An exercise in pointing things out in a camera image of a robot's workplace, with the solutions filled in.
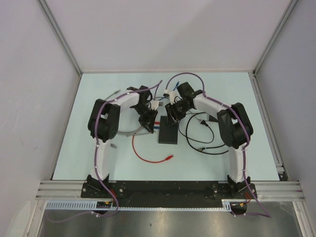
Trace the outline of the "black network switch box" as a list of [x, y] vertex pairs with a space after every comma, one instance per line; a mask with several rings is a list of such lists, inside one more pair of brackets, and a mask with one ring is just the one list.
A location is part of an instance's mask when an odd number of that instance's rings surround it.
[[178, 144], [178, 123], [170, 125], [167, 116], [160, 117], [158, 143], [167, 145]]

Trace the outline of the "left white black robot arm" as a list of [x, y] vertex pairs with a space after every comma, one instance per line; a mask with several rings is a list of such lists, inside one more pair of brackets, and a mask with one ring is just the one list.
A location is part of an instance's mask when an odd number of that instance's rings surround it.
[[134, 109], [139, 115], [138, 122], [141, 127], [149, 133], [154, 132], [158, 112], [156, 105], [148, 105], [154, 98], [152, 89], [153, 87], [146, 86], [141, 86], [139, 89], [129, 87], [127, 92], [114, 99], [95, 101], [88, 121], [90, 136], [95, 139], [93, 171], [88, 179], [94, 182], [92, 192], [100, 198], [106, 196], [109, 191], [109, 185], [103, 181], [109, 176], [107, 167], [109, 148], [118, 133], [121, 113], [127, 109]]

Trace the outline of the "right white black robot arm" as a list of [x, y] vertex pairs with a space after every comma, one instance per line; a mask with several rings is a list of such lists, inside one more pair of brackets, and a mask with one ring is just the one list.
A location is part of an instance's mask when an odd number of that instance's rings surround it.
[[164, 90], [164, 95], [170, 100], [165, 106], [169, 121], [180, 121], [190, 109], [217, 117], [220, 137], [228, 147], [230, 159], [228, 193], [233, 198], [241, 197], [250, 183], [246, 168], [246, 150], [253, 134], [253, 127], [243, 104], [227, 105], [207, 96], [203, 89], [193, 90], [187, 82], [179, 85], [177, 90]]

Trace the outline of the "black power adapter brick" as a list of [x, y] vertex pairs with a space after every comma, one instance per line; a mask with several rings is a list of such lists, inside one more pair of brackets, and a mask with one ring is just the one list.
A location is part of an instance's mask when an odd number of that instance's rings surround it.
[[209, 120], [210, 122], [218, 122], [217, 118], [215, 118], [215, 117], [213, 117], [213, 116], [211, 116], [211, 115], [209, 115], [208, 120]]

